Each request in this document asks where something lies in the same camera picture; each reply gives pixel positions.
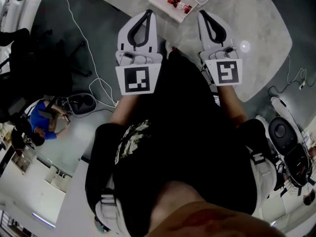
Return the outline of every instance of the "person in blue shirt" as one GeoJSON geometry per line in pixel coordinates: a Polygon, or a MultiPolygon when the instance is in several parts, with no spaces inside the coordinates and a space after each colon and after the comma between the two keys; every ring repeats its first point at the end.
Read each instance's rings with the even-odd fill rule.
{"type": "Polygon", "coordinates": [[[57,120],[67,115],[67,112],[57,106],[53,105],[51,108],[55,110],[55,117],[53,119],[44,118],[39,114],[39,110],[45,110],[48,106],[49,101],[39,101],[31,113],[30,121],[32,131],[34,133],[32,141],[36,146],[41,146],[45,140],[54,140],[64,136],[69,128],[69,123],[61,131],[55,133],[57,120]]]}

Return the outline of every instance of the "table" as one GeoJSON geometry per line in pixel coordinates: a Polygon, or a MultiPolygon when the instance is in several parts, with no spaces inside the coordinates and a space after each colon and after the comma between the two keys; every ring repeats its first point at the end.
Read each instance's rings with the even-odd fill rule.
{"type": "Polygon", "coordinates": [[[198,36],[198,11],[204,9],[220,16],[235,32],[240,45],[250,43],[250,51],[242,53],[243,82],[235,86],[239,99],[248,101],[276,74],[292,47],[292,40],[281,15],[271,0],[209,0],[195,8],[178,24],[148,0],[104,0],[130,16],[146,9],[157,15],[158,34],[178,47],[200,66],[202,51],[198,36]]]}

